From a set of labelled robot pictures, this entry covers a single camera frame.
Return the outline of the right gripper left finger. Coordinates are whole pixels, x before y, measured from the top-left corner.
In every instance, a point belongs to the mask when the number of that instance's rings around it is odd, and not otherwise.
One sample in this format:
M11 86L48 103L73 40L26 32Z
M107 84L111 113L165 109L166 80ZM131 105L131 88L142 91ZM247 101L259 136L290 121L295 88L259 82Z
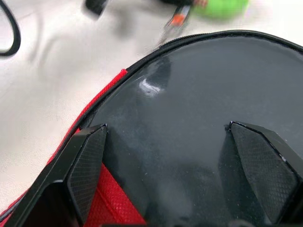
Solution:
M6 227L81 227L97 188L107 125L75 133L40 173Z

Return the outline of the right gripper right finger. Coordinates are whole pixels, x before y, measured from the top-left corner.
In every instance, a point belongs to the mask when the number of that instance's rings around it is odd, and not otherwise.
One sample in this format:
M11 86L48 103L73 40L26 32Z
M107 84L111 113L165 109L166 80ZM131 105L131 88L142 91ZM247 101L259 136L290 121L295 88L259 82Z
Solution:
M303 222L303 159L274 131L230 122L245 176L274 224Z

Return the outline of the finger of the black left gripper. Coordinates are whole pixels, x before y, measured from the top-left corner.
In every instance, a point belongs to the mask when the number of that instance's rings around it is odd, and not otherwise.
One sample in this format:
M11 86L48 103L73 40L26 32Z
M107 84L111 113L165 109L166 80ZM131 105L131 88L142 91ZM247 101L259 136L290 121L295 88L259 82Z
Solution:
M108 0L85 0L84 7L95 16L100 16L106 8Z

